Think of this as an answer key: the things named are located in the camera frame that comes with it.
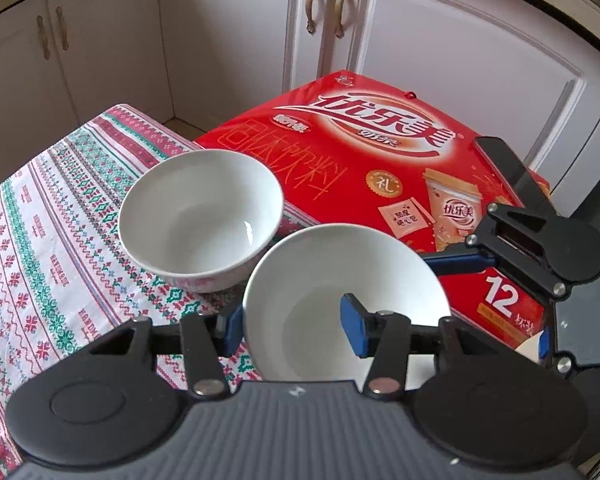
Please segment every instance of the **patterned tablecloth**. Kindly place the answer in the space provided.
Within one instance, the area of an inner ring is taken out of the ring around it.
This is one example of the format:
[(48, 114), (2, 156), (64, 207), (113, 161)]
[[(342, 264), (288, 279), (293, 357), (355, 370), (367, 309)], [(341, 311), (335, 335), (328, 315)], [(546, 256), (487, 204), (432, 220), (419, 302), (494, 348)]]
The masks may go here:
[[(149, 168), (199, 150), (137, 110), (115, 106), (34, 158), (0, 186), (0, 478), (20, 462), (4, 407), (24, 381), (133, 316), (155, 324), (215, 309), (244, 285), (217, 294), (169, 287), (134, 266), (118, 240), (118, 211)], [(316, 223), (285, 206), (274, 241)], [(232, 386), (257, 379), (244, 343), (223, 359)], [(180, 356), (158, 373), (185, 387)]]

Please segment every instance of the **ridged surface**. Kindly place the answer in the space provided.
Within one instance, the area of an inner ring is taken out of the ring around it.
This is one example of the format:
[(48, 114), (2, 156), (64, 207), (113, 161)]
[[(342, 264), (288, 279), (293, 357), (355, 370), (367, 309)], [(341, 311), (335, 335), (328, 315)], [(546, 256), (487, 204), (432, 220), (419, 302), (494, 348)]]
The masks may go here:
[(353, 383), (244, 383), (223, 402), (198, 404), (180, 429), (141, 459), (101, 472), (26, 464), (13, 480), (576, 480), (570, 466), (527, 474), (452, 464), (400, 406)]

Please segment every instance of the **blue gripper pad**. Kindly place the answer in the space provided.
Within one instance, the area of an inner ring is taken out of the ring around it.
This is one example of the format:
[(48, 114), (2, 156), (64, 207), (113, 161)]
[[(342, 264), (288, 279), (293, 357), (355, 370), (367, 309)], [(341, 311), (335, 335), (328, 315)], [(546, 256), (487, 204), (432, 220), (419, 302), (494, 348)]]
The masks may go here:
[(229, 319), (227, 319), (226, 332), (223, 341), (225, 357), (234, 355), (242, 342), (242, 312), (242, 304), (240, 304), (240, 306), (231, 313)]
[(353, 353), (358, 357), (369, 357), (369, 338), (366, 334), (365, 322), (359, 309), (347, 294), (340, 298), (340, 325), (349, 339)]

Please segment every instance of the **cup image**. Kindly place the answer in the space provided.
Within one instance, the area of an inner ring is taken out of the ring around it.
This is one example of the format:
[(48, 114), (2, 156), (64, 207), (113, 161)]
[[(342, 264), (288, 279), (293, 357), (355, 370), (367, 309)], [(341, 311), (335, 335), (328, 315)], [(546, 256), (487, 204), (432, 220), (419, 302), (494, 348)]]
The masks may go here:
[(482, 219), (482, 194), (475, 184), (427, 168), (422, 175), (429, 191), (436, 250), (462, 242)]

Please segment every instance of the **kitchen cabinet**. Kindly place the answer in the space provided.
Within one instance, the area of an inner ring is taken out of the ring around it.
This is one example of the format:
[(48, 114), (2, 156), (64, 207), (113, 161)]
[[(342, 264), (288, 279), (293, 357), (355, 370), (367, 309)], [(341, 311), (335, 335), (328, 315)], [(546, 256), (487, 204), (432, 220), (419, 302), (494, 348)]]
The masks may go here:
[(600, 180), (600, 120), (567, 174), (551, 193), (551, 200), (563, 215), (571, 215)]
[(78, 127), (46, 0), (0, 14), (0, 183)]
[(600, 53), (522, 0), (344, 0), (342, 22), (324, 73), (414, 91), (553, 186), (600, 119)]
[(81, 123), (122, 102), (173, 117), (158, 0), (48, 0), (48, 10)]
[(177, 118), (209, 130), (316, 79), (324, 1), (160, 0)]

